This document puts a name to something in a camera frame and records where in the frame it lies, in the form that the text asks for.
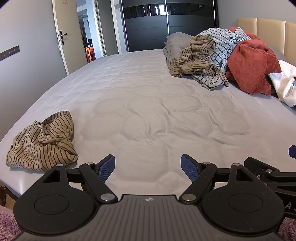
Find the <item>tan striped shirt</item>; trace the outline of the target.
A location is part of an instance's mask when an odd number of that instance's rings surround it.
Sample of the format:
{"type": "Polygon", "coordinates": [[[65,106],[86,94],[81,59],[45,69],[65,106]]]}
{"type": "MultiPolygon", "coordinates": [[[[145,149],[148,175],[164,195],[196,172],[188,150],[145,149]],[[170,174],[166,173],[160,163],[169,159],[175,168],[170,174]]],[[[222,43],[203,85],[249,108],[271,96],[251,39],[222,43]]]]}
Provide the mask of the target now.
{"type": "Polygon", "coordinates": [[[170,75],[180,78],[189,75],[209,90],[222,85],[228,87],[228,79],[221,68],[210,61],[215,51],[216,44],[210,34],[191,37],[189,46],[168,63],[170,75]]]}

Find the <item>tan striped shorts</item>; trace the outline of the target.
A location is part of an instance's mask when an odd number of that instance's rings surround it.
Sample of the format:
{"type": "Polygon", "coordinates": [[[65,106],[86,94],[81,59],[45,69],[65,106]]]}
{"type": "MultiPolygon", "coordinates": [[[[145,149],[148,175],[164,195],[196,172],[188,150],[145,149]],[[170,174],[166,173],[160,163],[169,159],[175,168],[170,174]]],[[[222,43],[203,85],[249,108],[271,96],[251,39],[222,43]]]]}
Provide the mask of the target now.
{"type": "Polygon", "coordinates": [[[48,171],[56,164],[72,164],[78,160],[73,138],[74,122],[69,111],[59,111],[43,122],[34,121],[14,137],[6,165],[48,171]]]}

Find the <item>white garment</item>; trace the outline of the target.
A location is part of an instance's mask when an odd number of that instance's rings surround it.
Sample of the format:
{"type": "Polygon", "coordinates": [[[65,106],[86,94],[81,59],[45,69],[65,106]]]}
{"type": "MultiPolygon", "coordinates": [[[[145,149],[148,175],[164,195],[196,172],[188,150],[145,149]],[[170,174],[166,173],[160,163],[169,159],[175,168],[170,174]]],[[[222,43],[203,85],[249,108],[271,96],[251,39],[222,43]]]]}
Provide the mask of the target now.
{"type": "Polygon", "coordinates": [[[268,76],[273,83],[278,99],[290,108],[294,108],[296,105],[296,67],[283,60],[279,60],[279,64],[281,73],[270,73],[268,76]]]}

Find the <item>white bed sheet mattress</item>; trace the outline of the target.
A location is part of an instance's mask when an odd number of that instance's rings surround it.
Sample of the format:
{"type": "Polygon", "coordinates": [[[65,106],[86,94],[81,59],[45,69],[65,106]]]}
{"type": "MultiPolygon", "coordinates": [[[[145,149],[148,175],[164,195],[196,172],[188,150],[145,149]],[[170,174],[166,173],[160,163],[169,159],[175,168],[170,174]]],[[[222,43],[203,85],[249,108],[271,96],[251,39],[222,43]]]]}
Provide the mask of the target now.
{"type": "Polygon", "coordinates": [[[41,173],[6,166],[13,138],[62,110],[73,118],[78,165],[115,156],[107,185],[118,196],[180,195],[190,183],[180,166],[183,154],[223,168],[254,157],[295,171],[288,154],[295,144],[295,109],[234,85],[208,90],[172,77],[163,51],[151,50],[99,58],[59,81],[23,114],[1,141],[1,181],[15,195],[41,173]]]}

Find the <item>rust red fleece blanket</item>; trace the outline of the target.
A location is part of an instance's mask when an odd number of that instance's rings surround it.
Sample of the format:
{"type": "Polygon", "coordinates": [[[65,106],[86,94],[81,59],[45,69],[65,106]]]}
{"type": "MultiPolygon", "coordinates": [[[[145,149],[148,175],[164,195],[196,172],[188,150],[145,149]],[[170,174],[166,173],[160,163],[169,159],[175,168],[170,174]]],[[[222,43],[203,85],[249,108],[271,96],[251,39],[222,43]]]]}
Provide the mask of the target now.
{"type": "Polygon", "coordinates": [[[280,73],[280,63],[274,52],[256,35],[243,31],[250,40],[240,42],[227,59],[226,78],[236,81],[249,94],[271,95],[271,85],[265,76],[280,73]]]}

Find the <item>beige padded headboard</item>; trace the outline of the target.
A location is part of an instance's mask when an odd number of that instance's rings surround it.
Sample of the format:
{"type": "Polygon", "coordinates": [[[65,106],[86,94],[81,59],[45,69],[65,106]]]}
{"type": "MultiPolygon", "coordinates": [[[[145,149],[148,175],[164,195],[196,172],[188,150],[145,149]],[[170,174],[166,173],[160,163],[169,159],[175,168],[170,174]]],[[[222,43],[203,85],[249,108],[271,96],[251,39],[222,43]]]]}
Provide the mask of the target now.
{"type": "Polygon", "coordinates": [[[290,64],[295,65],[295,23],[263,18],[238,18],[237,25],[243,30],[255,34],[267,44],[276,47],[290,64]]]}

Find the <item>grey striped garment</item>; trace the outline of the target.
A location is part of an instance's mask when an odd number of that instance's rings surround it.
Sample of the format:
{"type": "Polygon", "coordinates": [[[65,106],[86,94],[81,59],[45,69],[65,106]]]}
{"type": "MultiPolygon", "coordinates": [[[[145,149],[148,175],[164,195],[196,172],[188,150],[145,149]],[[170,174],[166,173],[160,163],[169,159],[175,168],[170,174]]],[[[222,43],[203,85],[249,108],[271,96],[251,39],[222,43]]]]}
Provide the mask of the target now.
{"type": "Polygon", "coordinates": [[[223,28],[208,28],[199,34],[200,36],[211,35],[215,43],[215,52],[209,58],[210,62],[216,66],[217,74],[199,75],[193,74],[192,78],[199,82],[204,88],[212,90],[222,85],[229,86],[226,78],[227,60],[235,47],[242,41],[251,38],[238,27],[231,31],[223,28]]]}

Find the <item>grey pillow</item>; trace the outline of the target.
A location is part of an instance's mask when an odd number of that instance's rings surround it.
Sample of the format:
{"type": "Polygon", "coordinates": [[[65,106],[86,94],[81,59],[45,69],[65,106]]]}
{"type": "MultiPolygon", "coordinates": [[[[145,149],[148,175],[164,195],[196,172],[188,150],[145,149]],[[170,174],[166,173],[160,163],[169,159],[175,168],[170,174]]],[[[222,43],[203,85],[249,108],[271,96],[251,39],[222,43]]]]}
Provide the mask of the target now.
{"type": "Polygon", "coordinates": [[[169,65],[173,59],[181,56],[182,50],[189,46],[189,40],[192,37],[193,36],[182,32],[172,33],[166,37],[163,53],[166,57],[167,65],[169,65]]]}

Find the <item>beige room door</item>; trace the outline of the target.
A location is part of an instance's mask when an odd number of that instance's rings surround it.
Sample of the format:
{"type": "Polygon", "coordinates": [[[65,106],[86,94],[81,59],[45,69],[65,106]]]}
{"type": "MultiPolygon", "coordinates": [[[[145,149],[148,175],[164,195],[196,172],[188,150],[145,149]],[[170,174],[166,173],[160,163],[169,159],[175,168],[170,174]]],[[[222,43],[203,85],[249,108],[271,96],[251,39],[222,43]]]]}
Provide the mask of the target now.
{"type": "Polygon", "coordinates": [[[59,49],[67,75],[87,64],[76,1],[52,0],[59,49]]]}

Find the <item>black wardrobe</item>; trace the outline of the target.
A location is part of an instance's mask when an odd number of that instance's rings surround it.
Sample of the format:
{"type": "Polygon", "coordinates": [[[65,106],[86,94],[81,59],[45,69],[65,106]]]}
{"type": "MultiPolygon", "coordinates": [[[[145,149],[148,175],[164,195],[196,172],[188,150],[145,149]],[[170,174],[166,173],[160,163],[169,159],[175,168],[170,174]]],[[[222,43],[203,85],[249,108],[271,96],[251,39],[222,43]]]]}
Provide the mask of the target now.
{"type": "Polygon", "coordinates": [[[195,36],[219,27],[213,0],[124,0],[120,7],[128,52],[161,49],[176,32],[195,36]]]}

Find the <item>wall switch panel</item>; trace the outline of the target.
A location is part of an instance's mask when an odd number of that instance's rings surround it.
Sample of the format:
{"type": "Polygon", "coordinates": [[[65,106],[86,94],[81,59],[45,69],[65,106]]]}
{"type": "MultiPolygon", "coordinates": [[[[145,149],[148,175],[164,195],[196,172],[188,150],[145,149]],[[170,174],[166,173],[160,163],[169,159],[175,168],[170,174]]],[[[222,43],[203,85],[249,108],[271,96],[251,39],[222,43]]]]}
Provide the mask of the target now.
{"type": "Polygon", "coordinates": [[[10,49],[8,49],[6,51],[1,52],[0,53],[0,61],[2,61],[4,59],[6,59],[6,58],[8,58],[8,57],[10,57],[10,56],[18,53],[18,52],[20,52],[19,45],[15,46],[15,47],[12,47],[12,48],[10,48],[10,49]]]}

